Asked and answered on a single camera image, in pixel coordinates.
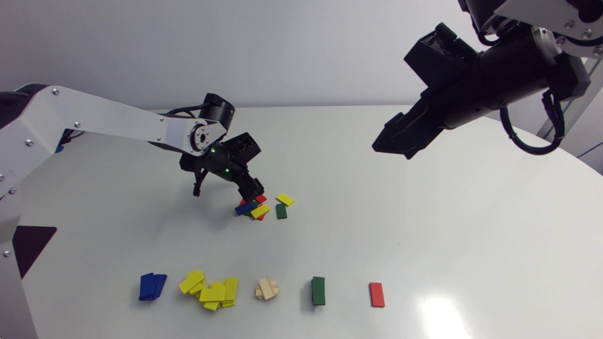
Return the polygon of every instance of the yellow block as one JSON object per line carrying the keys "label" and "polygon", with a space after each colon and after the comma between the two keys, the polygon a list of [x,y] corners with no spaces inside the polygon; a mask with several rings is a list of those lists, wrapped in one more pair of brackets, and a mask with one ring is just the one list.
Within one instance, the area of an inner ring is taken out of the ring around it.
{"label": "yellow block", "polygon": [[203,304],[203,307],[205,307],[207,309],[211,309],[212,311],[217,310],[219,306],[220,306],[220,302],[207,302],[207,303]]}
{"label": "yellow block", "polygon": [[268,213],[268,211],[270,211],[270,206],[268,206],[268,205],[260,205],[260,206],[258,206],[256,209],[254,209],[251,212],[251,216],[254,219],[257,219],[257,218],[263,216],[264,214]]}
{"label": "yellow block", "polygon": [[193,288],[191,288],[191,290],[189,291],[189,293],[191,293],[191,294],[198,294],[204,288],[207,288],[207,286],[205,286],[205,279],[201,280],[201,282],[199,284],[196,284]]}
{"label": "yellow block", "polygon": [[209,288],[201,290],[199,295],[200,302],[223,302],[226,295],[226,288],[222,282],[212,282]]}
{"label": "yellow block", "polygon": [[295,202],[295,200],[293,200],[290,196],[286,195],[285,193],[281,193],[281,194],[277,195],[276,200],[282,202],[283,204],[285,204],[287,206],[291,206],[291,204],[293,204]]}
{"label": "yellow block", "polygon": [[224,281],[224,287],[226,288],[226,295],[224,296],[224,300],[227,301],[235,301],[236,300],[236,289],[239,286],[239,278],[237,277],[228,277]]}
{"label": "yellow block", "polygon": [[188,293],[193,287],[202,282],[205,279],[203,275],[203,271],[194,270],[189,273],[186,273],[186,279],[178,284],[180,291],[182,294]]}

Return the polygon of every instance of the red block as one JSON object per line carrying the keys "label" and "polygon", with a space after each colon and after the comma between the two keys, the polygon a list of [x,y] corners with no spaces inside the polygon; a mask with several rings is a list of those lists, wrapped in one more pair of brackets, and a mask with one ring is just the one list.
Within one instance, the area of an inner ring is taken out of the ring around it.
{"label": "red block", "polygon": [[385,307],[385,299],[383,298],[383,286],[380,282],[372,282],[369,284],[371,288],[371,303],[373,307]]}
{"label": "red block", "polygon": [[260,204],[261,204],[261,203],[264,203],[264,202],[266,201],[266,197],[264,197],[264,195],[263,195],[263,194],[258,195],[258,196],[256,197],[256,201],[257,201],[258,203],[260,203]]}

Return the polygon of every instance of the green block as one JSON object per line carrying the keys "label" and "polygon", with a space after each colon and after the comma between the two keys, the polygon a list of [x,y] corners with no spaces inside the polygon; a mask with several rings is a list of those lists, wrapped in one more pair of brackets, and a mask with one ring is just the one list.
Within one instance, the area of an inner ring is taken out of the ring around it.
{"label": "green block", "polygon": [[[253,200],[251,203],[253,204],[253,206],[255,206],[253,209],[256,209],[258,206],[260,206],[260,203],[258,203],[255,200]],[[251,216],[251,211],[245,212],[243,214],[246,215],[246,216],[248,216],[248,217],[250,217]]]}
{"label": "green block", "polygon": [[312,278],[312,304],[314,306],[324,306],[326,304],[324,299],[324,278],[313,277]]}
{"label": "green block", "polygon": [[287,219],[287,205],[276,204],[276,218]]}

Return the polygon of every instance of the robotic end effector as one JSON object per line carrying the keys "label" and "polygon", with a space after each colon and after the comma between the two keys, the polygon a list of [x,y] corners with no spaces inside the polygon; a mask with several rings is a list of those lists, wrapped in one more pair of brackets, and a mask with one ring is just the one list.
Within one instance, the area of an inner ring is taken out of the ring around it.
{"label": "robotic end effector", "polygon": [[[375,151],[410,159],[444,129],[495,110],[500,110],[505,130],[521,149],[546,154],[560,144],[564,121],[559,102],[583,95],[589,76],[578,57],[558,48],[555,33],[494,15],[503,2],[460,1],[472,15],[480,41],[491,46],[485,52],[474,51],[445,24],[415,44],[405,61],[428,88],[407,114],[399,113],[385,124],[373,144]],[[499,38],[486,40],[485,35],[491,33]],[[555,139],[546,148],[529,147],[515,135],[507,105],[547,87],[543,103],[555,127]]]}
{"label": "robotic end effector", "polygon": [[[230,122],[235,113],[235,108],[226,100],[215,94],[207,94],[202,105],[198,107],[184,107],[170,111],[175,114],[189,110],[200,109],[199,118],[208,121],[218,121],[228,131]],[[191,133],[191,145],[194,142],[195,131]],[[196,183],[193,195],[200,195],[201,183],[208,172],[218,177],[234,182],[239,186],[239,193],[245,201],[252,201],[264,193],[264,187],[257,178],[249,175],[247,162],[258,155],[261,150],[249,133],[243,133],[228,141],[216,140],[208,145],[201,156],[183,153],[180,158],[180,168],[184,171],[195,173]]]}

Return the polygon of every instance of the pile of yellow blocks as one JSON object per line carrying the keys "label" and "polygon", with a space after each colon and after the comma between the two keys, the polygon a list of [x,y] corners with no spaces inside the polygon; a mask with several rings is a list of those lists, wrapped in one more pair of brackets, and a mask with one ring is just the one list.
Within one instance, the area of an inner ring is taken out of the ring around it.
{"label": "pile of yellow blocks", "polygon": [[239,278],[228,277],[225,281],[216,281],[205,285],[203,271],[194,270],[186,273],[186,279],[178,284],[183,294],[195,296],[203,304],[203,307],[217,310],[220,306],[229,307],[236,303],[236,289]]}

